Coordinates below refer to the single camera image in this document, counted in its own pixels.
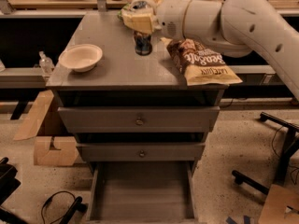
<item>snack bag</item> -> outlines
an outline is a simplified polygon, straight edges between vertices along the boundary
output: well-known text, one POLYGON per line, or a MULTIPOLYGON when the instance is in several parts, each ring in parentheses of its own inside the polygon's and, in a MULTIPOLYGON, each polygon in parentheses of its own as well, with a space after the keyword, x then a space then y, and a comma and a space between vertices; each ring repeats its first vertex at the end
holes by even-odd
POLYGON ((242 80, 225 63, 222 56, 201 43, 163 39, 177 69, 187 79, 187 84, 235 84, 242 80))

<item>open drawer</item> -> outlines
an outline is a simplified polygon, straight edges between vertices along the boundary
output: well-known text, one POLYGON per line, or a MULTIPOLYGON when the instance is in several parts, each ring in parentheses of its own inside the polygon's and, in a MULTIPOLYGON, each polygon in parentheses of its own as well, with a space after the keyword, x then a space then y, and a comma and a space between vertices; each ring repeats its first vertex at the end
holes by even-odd
POLYGON ((198 223, 186 161, 98 162, 87 223, 198 223))

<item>small bottle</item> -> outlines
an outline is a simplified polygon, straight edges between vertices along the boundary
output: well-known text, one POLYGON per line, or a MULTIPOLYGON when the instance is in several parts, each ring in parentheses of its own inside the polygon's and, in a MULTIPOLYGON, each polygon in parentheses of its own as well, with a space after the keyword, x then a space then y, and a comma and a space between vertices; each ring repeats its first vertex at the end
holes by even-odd
POLYGON ((39 51, 39 56, 39 66, 43 70, 44 77, 49 77, 55 68, 53 61, 45 55, 44 51, 39 51))
POLYGON ((6 67, 4 66, 4 64, 2 63, 1 59, 0 59, 0 72, 4 71, 6 69, 6 67))

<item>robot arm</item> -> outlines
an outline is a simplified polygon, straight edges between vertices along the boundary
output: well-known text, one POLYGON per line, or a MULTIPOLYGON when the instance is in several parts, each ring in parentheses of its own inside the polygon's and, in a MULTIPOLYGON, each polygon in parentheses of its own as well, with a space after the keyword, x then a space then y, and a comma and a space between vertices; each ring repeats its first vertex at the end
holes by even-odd
POLYGON ((299 34, 266 0, 164 0, 157 18, 168 38, 198 40, 231 57, 255 50, 299 98, 299 34))

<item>cardboard box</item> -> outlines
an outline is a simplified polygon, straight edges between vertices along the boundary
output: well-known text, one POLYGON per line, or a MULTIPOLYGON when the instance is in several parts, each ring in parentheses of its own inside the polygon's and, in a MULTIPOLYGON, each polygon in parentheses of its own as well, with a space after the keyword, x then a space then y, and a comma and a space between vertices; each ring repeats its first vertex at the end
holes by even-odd
POLYGON ((14 140, 34 138, 34 165, 71 166, 78 158, 77 142, 57 112, 52 91, 40 92, 14 140))
POLYGON ((298 224, 299 195, 278 185, 272 185, 264 203, 259 224, 298 224))

